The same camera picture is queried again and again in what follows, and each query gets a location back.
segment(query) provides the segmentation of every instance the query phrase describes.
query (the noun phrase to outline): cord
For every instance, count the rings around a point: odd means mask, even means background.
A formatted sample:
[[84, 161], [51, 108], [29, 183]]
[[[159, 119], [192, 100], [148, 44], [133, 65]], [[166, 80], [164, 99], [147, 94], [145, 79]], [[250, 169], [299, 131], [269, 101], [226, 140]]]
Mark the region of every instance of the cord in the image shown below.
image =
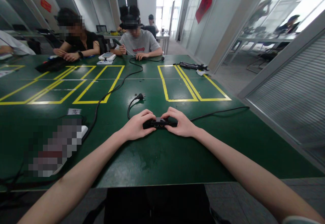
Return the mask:
[[200, 119], [200, 118], [202, 118], [202, 117], [207, 117], [207, 116], [211, 116], [211, 115], [213, 115], [213, 114], [217, 114], [217, 113], [221, 113], [221, 112], [227, 112], [227, 111], [231, 111], [231, 110], [237, 110], [237, 109], [241, 109], [241, 108], [247, 108], [247, 109], [249, 109], [248, 106], [242, 106], [242, 107], [237, 107], [237, 108], [228, 109], [228, 110], [217, 110], [217, 111], [215, 111], [215, 112], [211, 112], [211, 113], [208, 113], [208, 114], [205, 114], [205, 115], [199, 116], [199, 117], [192, 118], [190, 121], [195, 121], [195, 120]]
[[128, 108], [128, 119], [130, 120], [130, 108], [131, 108], [131, 104], [133, 103], [134, 100], [139, 99], [139, 100], [143, 100], [144, 99], [144, 95], [143, 94], [139, 94], [137, 97], [135, 97], [129, 104], [129, 108]]
[[83, 142], [87, 139], [88, 135], [90, 134], [90, 132], [92, 131], [92, 129], [93, 129], [94, 126], [95, 126], [95, 123], [96, 123], [96, 120], [97, 120], [98, 107], [99, 107], [99, 104], [101, 103], [101, 101], [102, 101], [104, 98], [106, 98], [107, 95], [109, 95], [109, 94], [115, 92], [116, 90], [118, 90], [119, 88], [121, 88], [121, 87], [123, 86], [123, 84], [124, 84], [125, 79], [127, 79], [129, 76], [131, 76], [131, 75], [133, 75], [133, 74], [136, 74], [136, 73], [139, 73], [139, 72], [142, 72], [142, 71], [143, 71], [143, 67], [142, 67], [141, 65], [135, 64], [135, 63], [131, 62], [131, 60], [135, 60], [135, 58], [131, 58], [131, 59], [129, 59], [129, 62], [130, 62], [131, 64], [133, 64], [133, 65], [136, 65], [136, 66], [141, 67], [141, 70], [139, 70], [139, 71], [137, 71], [137, 72], [130, 73], [129, 75], [127, 75], [127, 76], [123, 79], [123, 81], [122, 81], [122, 83], [121, 83], [120, 85], [118, 85], [116, 88], [114, 88], [113, 90], [111, 90], [111, 91], [109, 91], [108, 93], [106, 93], [106, 94], [105, 94], [105, 95], [100, 99], [100, 101], [98, 101], [98, 104], [97, 104], [96, 109], [95, 109], [95, 117], [94, 117], [94, 120], [93, 120], [92, 124], [90, 125], [89, 129], [87, 130], [86, 134], [83, 136], [83, 138], [82, 138], [82, 141], [83, 141]]

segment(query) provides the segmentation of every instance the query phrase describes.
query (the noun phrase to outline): green workbench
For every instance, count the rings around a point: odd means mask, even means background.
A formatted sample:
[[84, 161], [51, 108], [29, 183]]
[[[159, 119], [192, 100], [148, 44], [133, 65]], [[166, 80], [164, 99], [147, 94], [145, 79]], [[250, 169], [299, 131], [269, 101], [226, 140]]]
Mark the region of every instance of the green workbench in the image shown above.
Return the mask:
[[[0, 70], [15, 72], [0, 78], [0, 178], [17, 173], [26, 152], [31, 149], [30, 142], [35, 142], [47, 120], [65, 115], [68, 108], [78, 108], [82, 109], [81, 114], [87, 118], [86, 125], [89, 126], [97, 101], [127, 74], [140, 69], [128, 62], [130, 58], [117, 57], [113, 66], [96, 66], [98, 58], [94, 57], [72, 63], [60, 72], [44, 74], [34, 67], [47, 59], [45, 55], [26, 56], [3, 63]], [[164, 62], [136, 61], [143, 65], [143, 72], [130, 76], [121, 89], [104, 100], [94, 129], [68, 159], [60, 174], [49, 178], [25, 176], [19, 179], [21, 185], [18, 188], [49, 188], [53, 180], [128, 121], [127, 108], [136, 94], [143, 93], [146, 98], [132, 106], [131, 116], [146, 108], [160, 116], [172, 106], [193, 118], [243, 106], [217, 81], [200, 77], [195, 70], [172, 65], [180, 61], [194, 63], [184, 55], [165, 56]], [[323, 176], [250, 110], [209, 116], [195, 121], [195, 124], [281, 179]], [[94, 187], [228, 181], [235, 179], [196, 140], [157, 130], [145, 138], [125, 143], [104, 167]]]

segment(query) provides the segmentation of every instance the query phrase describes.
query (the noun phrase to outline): printed text on t-shirt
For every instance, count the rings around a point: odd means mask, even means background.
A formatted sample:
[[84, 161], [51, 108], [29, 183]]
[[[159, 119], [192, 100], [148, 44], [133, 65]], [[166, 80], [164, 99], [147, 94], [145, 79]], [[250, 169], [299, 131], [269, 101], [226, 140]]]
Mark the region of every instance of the printed text on t-shirt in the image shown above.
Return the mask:
[[138, 51], [145, 51], [145, 48], [137, 48], [137, 49], [134, 49], [133, 52], [138, 52]]

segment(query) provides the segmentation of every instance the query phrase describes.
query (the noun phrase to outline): red banner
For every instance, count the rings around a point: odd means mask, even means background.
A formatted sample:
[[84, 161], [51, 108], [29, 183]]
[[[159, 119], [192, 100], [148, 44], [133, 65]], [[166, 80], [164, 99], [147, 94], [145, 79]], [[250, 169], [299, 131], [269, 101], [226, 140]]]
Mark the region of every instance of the red banner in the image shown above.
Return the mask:
[[211, 4], [212, 4], [212, 0], [202, 0], [201, 1], [201, 4], [195, 14], [197, 23], [200, 23], [202, 17], [207, 12], [207, 10], [210, 8]]
[[46, 0], [41, 0], [41, 6], [51, 13], [52, 6]]

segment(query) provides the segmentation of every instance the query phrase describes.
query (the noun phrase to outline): window blind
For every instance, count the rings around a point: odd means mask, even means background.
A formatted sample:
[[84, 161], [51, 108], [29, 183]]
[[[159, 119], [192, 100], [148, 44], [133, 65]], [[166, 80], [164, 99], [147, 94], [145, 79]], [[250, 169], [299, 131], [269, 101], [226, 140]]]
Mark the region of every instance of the window blind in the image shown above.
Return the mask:
[[247, 99], [325, 163], [325, 34], [288, 60]]

